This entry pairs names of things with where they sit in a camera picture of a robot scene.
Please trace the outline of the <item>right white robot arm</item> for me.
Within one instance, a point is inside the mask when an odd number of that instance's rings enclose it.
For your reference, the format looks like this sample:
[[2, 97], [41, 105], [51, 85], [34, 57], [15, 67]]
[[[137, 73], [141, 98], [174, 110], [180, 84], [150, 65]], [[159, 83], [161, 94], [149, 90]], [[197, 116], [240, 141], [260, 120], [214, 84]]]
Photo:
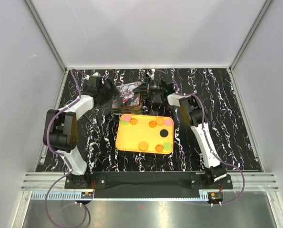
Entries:
[[226, 168], [213, 144], [207, 114], [200, 98], [195, 94], [177, 93], [172, 82], [161, 80], [158, 83], [150, 78], [145, 79], [140, 86], [133, 89], [133, 92], [144, 96], [160, 94], [168, 105], [180, 107], [185, 124], [194, 133], [203, 156], [205, 183], [210, 188], [218, 187], [227, 176]]

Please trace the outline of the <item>gold tin lid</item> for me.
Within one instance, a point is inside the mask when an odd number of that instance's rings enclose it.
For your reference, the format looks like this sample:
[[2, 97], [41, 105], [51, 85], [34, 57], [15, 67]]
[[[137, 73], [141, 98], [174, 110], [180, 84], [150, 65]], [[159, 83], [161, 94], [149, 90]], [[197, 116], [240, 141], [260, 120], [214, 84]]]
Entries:
[[124, 97], [125, 99], [132, 97], [134, 94], [137, 94], [132, 90], [138, 87], [140, 84], [141, 82], [132, 82], [124, 85], [118, 85], [117, 89], [120, 91], [120, 94], [118, 96]]

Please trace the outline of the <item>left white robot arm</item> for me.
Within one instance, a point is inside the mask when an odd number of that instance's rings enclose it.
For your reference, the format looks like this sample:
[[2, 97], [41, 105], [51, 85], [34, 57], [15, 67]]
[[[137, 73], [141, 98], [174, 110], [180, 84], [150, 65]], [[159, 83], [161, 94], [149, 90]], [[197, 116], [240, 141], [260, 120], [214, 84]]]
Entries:
[[103, 80], [99, 73], [87, 76], [88, 83], [78, 91], [78, 97], [59, 109], [50, 109], [46, 114], [43, 143], [67, 165], [70, 174], [81, 188], [92, 183], [92, 176], [86, 173], [87, 163], [78, 149], [78, 123], [85, 113], [96, 106], [102, 106], [117, 97], [120, 92], [110, 79]]

